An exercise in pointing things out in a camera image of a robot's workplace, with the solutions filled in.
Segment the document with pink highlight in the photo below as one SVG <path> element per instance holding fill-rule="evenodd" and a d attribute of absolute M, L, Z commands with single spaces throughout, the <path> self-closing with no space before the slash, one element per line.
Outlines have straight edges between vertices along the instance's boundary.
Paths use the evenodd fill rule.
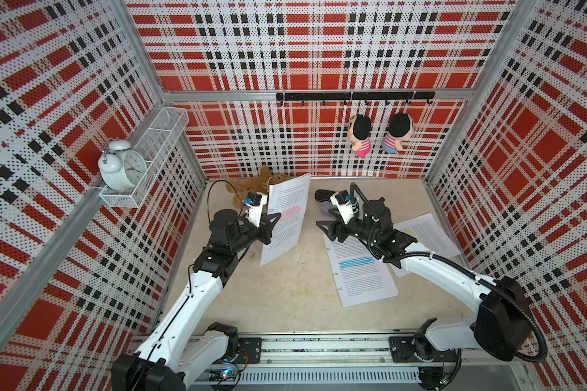
<path fill-rule="evenodd" d="M 304 174 L 269 187 L 267 212 L 280 213 L 270 244 L 264 244 L 260 266 L 277 260 L 297 244 L 308 204 L 311 174 Z"/>

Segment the document with yellow highlight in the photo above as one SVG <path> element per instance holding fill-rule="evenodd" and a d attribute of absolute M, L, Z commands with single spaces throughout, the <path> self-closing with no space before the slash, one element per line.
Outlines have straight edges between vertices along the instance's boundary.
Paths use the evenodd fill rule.
<path fill-rule="evenodd" d="M 461 251 L 437 223 L 433 213 L 395 223 L 394 228 L 416 238 L 420 244 L 433 252 L 461 264 L 459 260 Z"/>

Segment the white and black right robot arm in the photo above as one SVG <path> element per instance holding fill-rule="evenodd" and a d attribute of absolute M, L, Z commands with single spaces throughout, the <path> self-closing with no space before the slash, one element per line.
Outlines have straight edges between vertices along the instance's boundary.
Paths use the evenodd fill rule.
<path fill-rule="evenodd" d="M 494 279 L 435 253 L 414 236 L 394 228 L 384 198 L 368 200 L 352 191 L 321 189 L 315 198 L 331 203 L 330 221 L 316 225 L 334 242 L 355 239 L 376 262 L 411 272 L 445 290 L 471 311 L 455 323 L 430 318 L 412 339 L 412 354 L 430 362 L 446 350 L 482 350 L 510 362 L 542 363 L 548 355 L 544 332 L 530 311 L 525 291 L 509 277 Z"/>

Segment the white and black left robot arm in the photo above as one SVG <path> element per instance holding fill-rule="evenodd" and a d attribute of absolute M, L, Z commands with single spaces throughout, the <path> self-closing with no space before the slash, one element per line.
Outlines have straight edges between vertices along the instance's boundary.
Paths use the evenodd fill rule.
<path fill-rule="evenodd" d="M 236 327 L 214 323 L 199 342 L 189 342 L 202 316 L 223 291 L 242 251 L 259 241 L 270 244 L 279 213 L 253 207 L 245 216 L 220 210 L 210 222 L 210 239 L 193 264 L 188 284 L 168 314 L 132 355 L 112 366 L 114 390 L 186 390 L 214 362 L 234 359 Z"/>

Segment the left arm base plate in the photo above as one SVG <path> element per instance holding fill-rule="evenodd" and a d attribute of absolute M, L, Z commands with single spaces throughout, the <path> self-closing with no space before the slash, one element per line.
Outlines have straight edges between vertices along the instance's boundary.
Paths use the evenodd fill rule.
<path fill-rule="evenodd" d="M 233 351 L 233 363 L 242 365 L 259 364 L 262 355 L 263 339 L 261 337 L 240 337 Z"/>

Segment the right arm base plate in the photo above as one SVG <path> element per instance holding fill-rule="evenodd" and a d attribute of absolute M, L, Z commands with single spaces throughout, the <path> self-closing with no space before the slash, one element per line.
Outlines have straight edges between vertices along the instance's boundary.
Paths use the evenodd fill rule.
<path fill-rule="evenodd" d="M 436 350 L 425 338 L 413 335 L 389 338 L 391 358 L 394 363 L 455 363 L 457 353 L 454 350 Z"/>

